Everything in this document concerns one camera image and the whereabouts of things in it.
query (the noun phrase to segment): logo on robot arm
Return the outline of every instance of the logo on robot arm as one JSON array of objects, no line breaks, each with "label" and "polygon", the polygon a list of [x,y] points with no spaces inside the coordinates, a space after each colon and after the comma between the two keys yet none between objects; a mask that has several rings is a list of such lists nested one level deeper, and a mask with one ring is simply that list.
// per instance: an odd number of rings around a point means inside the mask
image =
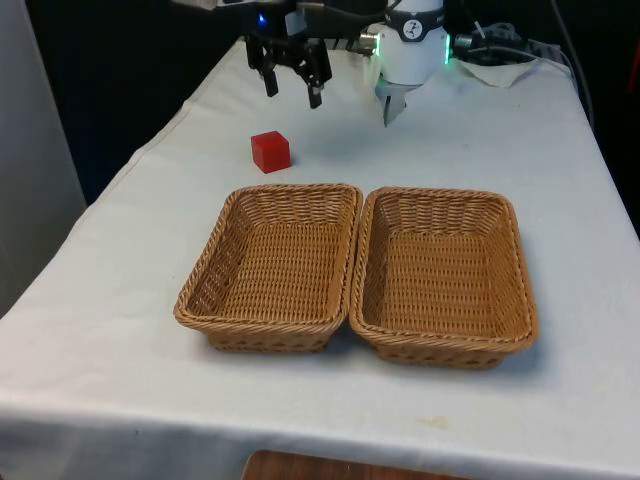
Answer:
[{"label": "logo on robot arm", "polygon": [[422,23],[416,19],[407,20],[404,22],[402,32],[409,40],[415,40],[422,34]]}]

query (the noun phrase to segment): green led light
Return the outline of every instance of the green led light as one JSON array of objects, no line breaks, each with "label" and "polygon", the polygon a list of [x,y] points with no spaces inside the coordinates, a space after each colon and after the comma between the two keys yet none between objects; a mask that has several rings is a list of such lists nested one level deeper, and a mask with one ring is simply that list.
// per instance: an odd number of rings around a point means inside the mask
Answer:
[{"label": "green led light", "polygon": [[444,64],[447,65],[451,59],[451,35],[447,35],[444,43]]},{"label": "green led light", "polygon": [[376,57],[380,56],[380,34],[376,35],[376,48],[373,49],[373,54]]}]

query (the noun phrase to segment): white tablecloth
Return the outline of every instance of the white tablecloth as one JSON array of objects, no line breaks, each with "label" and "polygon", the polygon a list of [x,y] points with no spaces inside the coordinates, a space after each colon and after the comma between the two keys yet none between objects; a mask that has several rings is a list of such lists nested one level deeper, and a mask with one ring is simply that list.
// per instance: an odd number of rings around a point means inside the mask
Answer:
[{"label": "white tablecloth", "polygon": [[[492,479],[640,477],[640,248],[571,81],[538,65],[496,89],[449,65],[385,129],[362,59],[331,61],[310,110],[292,72],[267,98],[232,48],[0,320],[7,480],[233,479],[261,448]],[[266,176],[249,137],[270,130],[294,165]],[[266,182],[505,194],[538,343],[486,372],[388,364],[346,328],[315,356],[217,352],[172,307],[225,197]]]}]

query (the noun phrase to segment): dark background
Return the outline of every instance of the dark background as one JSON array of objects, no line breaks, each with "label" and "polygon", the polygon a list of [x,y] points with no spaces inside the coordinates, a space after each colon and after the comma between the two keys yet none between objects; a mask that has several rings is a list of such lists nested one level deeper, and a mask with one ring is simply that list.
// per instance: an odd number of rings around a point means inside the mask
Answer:
[{"label": "dark background", "polygon": [[[334,4],[366,13],[385,3]],[[447,29],[469,31],[458,1],[445,3]],[[523,36],[563,44],[547,0],[467,4],[483,25],[511,22]],[[640,1],[558,4],[588,78],[596,138],[638,231],[640,208],[632,172],[640,160],[640,105],[638,93],[629,95],[626,88],[640,38]],[[240,32],[236,12],[209,13],[168,0],[28,0],[27,5],[89,203],[178,111]],[[348,30],[335,27],[325,33],[346,35]]]}]

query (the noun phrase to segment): white wall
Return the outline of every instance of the white wall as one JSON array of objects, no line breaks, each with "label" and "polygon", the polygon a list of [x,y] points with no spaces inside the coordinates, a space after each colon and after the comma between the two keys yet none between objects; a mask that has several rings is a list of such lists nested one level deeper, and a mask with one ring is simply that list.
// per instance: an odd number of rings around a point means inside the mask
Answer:
[{"label": "white wall", "polygon": [[22,1],[0,0],[0,316],[85,208]]}]

